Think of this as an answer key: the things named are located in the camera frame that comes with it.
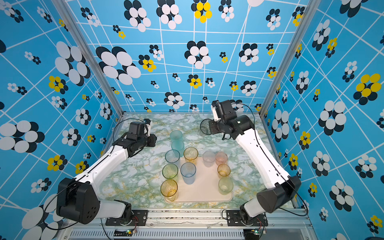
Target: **black mounting plate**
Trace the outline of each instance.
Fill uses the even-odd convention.
[[[252,225],[245,225],[241,221],[240,210],[227,210],[227,224],[229,227],[260,227],[260,222],[262,223],[262,226],[268,226],[268,220],[266,219],[265,214],[259,214],[256,218],[260,221],[256,220],[256,222]]]
[[[145,226],[145,223],[147,222],[147,215],[148,215],[148,210],[132,210],[132,217],[137,217],[139,222],[137,223],[135,219],[133,218],[132,221],[128,224],[125,225],[124,221],[119,219],[119,218],[107,218],[107,221],[105,222],[106,226]]]

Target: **patterned wallpaper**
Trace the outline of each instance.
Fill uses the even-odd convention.
[[[49,0],[0,0],[0,239],[52,239],[58,183],[94,163],[115,111]]]
[[[263,115],[318,239],[384,237],[383,14],[322,0]]]
[[[217,99],[259,107],[308,4],[66,2],[127,112],[210,111]]]

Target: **robotic arm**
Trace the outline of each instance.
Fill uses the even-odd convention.
[[[112,147],[91,167],[75,178],[64,178],[58,187],[56,213],[82,224],[94,218],[114,217],[128,223],[132,219],[131,204],[124,201],[99,200],[96,192],[102,181],[128,157],[144,147],[154,147],[157,137],[151,134],[151,121],[132,122],[128,132],[116,140]]]
[[[246,116],[237,116],[229,100],[213,101],[211,106],[214,120],[209,121],[211,134],[229,134],[245,150],[263,179],[265,190],[258,192],[256,198],[240,206],[240,215],[245,224],[255,221],[261,213],[272,213],[291,200],[298,191],[301,181],[291,177],[261,141],[254,124]]]

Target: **tray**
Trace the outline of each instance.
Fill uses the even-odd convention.
[[[180,158],[180,166],[185,163],[184,157]],[[197,158],[195,182],[188,185],[184,183],[183,176],[178,173],[177,191],[179,195],[173,202],[228,202],[232,200],[232,192],[222,195],[218,191],[220,178],[217,174],[217,165],[206,167],[203,157]]]

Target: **green marble surface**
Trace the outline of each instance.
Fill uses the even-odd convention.
[[[149,118],[152,121],[151,133],[157,136],[156,146],[144,148],[138,155],[117,166],[100,185],[100,199],[124,200],[131,203],[133,208],[238,208],[265,188],[260,174],[236,141],[222,141],[221,134],[204,137],[198,135],[201,121],[206,118],[213,119],[212,114],[127,114],[126,118]],[[115,135],[122,135],[132,121],[121,123],[120,133]],[[258,114],[255,126],[262,141],[272,152]],[[228,155],[228,165],[234,183],[231,201],[167,203],[164,200],[160,193],[160,185],[165,181],[161,170],[166,165],[165,153],[171,149],[169,134],[173,130],[182,131],[185,147],[195,147],[199,156],[205,151],[224,151]],[[291,202],[286,203],[284,207],[293,208]]]

